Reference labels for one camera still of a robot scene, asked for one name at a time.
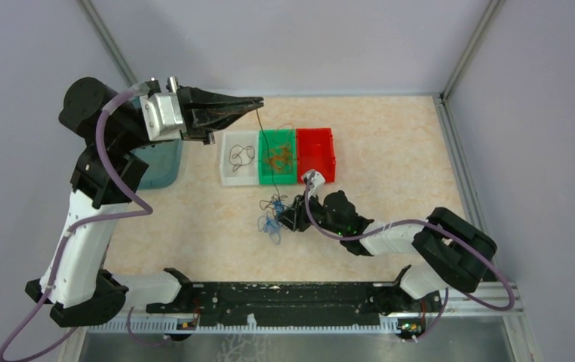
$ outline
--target metal frame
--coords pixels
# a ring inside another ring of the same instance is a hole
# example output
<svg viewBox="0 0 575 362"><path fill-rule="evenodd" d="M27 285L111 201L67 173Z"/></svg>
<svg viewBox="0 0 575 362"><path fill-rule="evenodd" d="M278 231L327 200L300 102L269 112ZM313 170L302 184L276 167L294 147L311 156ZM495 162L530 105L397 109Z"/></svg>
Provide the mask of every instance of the metal frame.
<svg viewBox="0 0 575 362"><path fill-rule="evenodd" d="M121 53L118 45L114 42L109 30L103 23L103 19L97 13L91 0L77 0L81 5L81 9L94 27L101 42L108 51L112 61L117 66L119 72L125 83L130 86L137 82L134 72L129 66L127 60ZM484 220L484 215L481 212L480 201L476 193L472 175L469 172L467 160L460 142L459 133L455 120L450 110L450 99L456 90L460 79L467 71L468 65L471 63L478 50L480 44L484 40L484 36L489 29L489 26L499 10L503 6L505 0L490 0L488 6L477 25L466 49L463 52L456 68L452 72L450 80L445 86L445 89L440 94L433 96L433 100L438 115L439 124L444 135L445 145L450 156L450 162L454 169L454 176L457 181L457 187L463 204L463 209L466 213L466 218L479 229L486 231L487 225ZM450 305L445 313L445 317L484 317L484 316L503 316L506 325L506 331L512 347L516 361L541 361L541 354L538 352L538 347L534 341L531 333L529 322L525 317L523 306L521 304L520 296L516 286L512 285L517 302L515 308L510 312L499 313L489 309L481 308L472 300L466 298L456 290L451 290L452 293L449 298ZM505 290L500 287L498 283L481 283L477 290L476 295L484 299L494 302L494 300L503 299ZM393 323L396 318L413 317L409 313L397 313L384 317L380 326L374 328L293 328L292 333L391 333ZM83 341L87 333L109 333L125 331L125 322L127 316L119 315L114 320L110 321L103 326L81 328L76 331L70 339L63 345L60 350L59 361L62 362L76 362L80 356ZM151 316L147 314L136 313L133 316L133 328L135 333L188 333L187 331L179 332L173 326L176 326L180 321L189 321L192 319L188 314L164 314L163 316ZM248 323L248 326L241 327L200 327L192 333L286 333L285 329L277 330L273 328L257 327L254 323Z"/></svg>

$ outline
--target white plastic bin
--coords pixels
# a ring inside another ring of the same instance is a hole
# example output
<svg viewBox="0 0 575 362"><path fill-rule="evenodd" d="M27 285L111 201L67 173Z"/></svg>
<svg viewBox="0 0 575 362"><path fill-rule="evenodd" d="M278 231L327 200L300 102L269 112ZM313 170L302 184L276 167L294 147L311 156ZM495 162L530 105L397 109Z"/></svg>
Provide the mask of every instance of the white plastic bin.
<svg viewBox="0 0 575 362"><path fill-rule="evenodd" d="M243 149L249 146L251 146L252 149ZM259 169L257 166L258 154L259 131L223 131L223 140L221 141L221 158L219 165L221 171L221 185L259 185ZM238 169L235 169L232 164L242 164L242 166L238 167Z"/></svg>

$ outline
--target marble tabletop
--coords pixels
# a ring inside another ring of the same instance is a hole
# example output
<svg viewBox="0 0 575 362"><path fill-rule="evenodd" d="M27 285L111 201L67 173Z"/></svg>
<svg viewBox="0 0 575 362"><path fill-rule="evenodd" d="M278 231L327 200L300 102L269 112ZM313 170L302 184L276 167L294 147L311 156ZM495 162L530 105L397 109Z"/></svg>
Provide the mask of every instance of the marble tabletop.
<svg viewBox="0 0 575 362"><path fill-rule="evenodd" d="M425 218L437 206L463 215L431 97L266 98L266 129L330 127L336 182L359 215L388 222ZM228 130L259 130L252 112ZM275 245L258 232L259 200L272 186L222 187L217 144L184 143L177 181L139 191L154 214L118 223L105 268L144 274L174 267L193 281L390 281L417 255L354 256L313 228L281 231ZM279 186L288 203L302 185Z"/></svg>

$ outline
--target red plastic bin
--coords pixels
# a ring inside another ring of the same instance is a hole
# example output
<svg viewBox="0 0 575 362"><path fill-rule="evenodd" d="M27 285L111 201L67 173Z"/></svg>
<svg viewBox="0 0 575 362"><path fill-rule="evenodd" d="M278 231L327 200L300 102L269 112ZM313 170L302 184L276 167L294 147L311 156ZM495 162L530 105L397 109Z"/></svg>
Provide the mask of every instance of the red plastic bin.
<svg viewBox="0 0 575 362"><path fill-rule="evenodd" d="M337 172L334 157L334 142L331 128L297 128L297 178L308 170L315 169L325 177L326 183L333 183Z"/></svg>

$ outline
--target white wall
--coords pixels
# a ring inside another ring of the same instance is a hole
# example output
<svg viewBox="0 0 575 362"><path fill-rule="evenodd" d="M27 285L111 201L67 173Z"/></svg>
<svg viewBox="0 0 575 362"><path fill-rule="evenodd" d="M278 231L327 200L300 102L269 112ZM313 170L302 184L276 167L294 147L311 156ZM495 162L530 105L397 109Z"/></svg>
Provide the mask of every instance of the white wall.
<svg viewBox="0 0 575 362"><path fill-rule="evenodd" d="M84 143L57 116L68 86L86 75L124 87L76 2L0 1L0 344L32 307L23 288L45 271L63 227ZM9 359L61 336L47 311Z"/></svg>
<svg viewBox="0 0 575 362"><path fill-rule="evenodd" d="M231 94L437 93L489 0L95 0L138 78Z"/></svg>
<svg viewBox="0 0 575 362"><path fill-rule="evenodd" d="M575 2L507 2L451 106L544 360L575 360Z"/></svg>

